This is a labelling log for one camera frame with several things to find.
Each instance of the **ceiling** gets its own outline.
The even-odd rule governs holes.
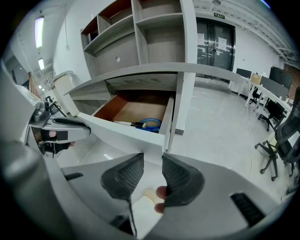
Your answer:
[[[29,64],[36,82],[52,78],[53,57],[61,25],[65,18],[66,4],[73,0],[44,0],[32,9],[22,20],[15,31],[23,54]],[[35,19],[44,16],[43,45],[36,48],[34,23]],[[43,58],[45,69],[40,70],[38,60]]]
[[[212,0],[193,2],[196,14],[224,15],[226,20],[265,42],[282,61],[300,68],[297,46],[271,9],[261,0],[220,0],[220,5],[214,5]]]

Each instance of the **sign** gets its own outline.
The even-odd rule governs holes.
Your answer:
[[[225,16],[224,16],[224,15],[221,15],[221,14],[214,13],[214,16],[215,16],[215,17],[219,17],[219,18],[225,19]]]
[[[204,33],[198,33],[197,42],[198,45],[204,45]]]
[[[227,39],[218,37],[219,49],[226,51]]]

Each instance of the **paper notice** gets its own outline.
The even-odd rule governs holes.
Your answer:
[[[198,33],[197,35],[198,45],[204,45],[204,33]]]
[[[221,37],[218,38],[219,38],[219,49],[226,51],[227,39]]]

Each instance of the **black rubber pad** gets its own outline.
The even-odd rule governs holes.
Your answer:
[[[265,217],[244,193],[235,193],[230,197],[248,222],[249,227],[254,226]]]
[[[165,207],[189,204],[204,186],[200,171],[168,154],[163,154],[163,175],[167,182]]]
[[[113,198],[129,200],[143,173],[144,154],[139,153],[105,171],[101,184]]]
[[[65,175],[65,178],[66,178],[67,181],[70,181],[70,180],[73,180],[73,179],[76,179],[76,178],[80,178],[82,176],[83,176],[82,173],[75,172],[75,173],[71,173],[71,174]]]

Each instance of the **ceiling light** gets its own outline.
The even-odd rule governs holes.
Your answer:
[[[41,70],[43,70],[43,69],[45,68],[45,67],[44,67],[44,61],[43,61],[42,58],[38,61],[38,64],[39,64],[39,68],[40,68]]]
[[[215,4],[215,5],[220,5],[221,4],[221,2],[219,0],[213,0],[212,3]]]
[[[36,47],[41,47],[43,45],[43,25],[44,25],[44,17],[39,17],[35,20],[34,23],[34,35],[36,40]]]

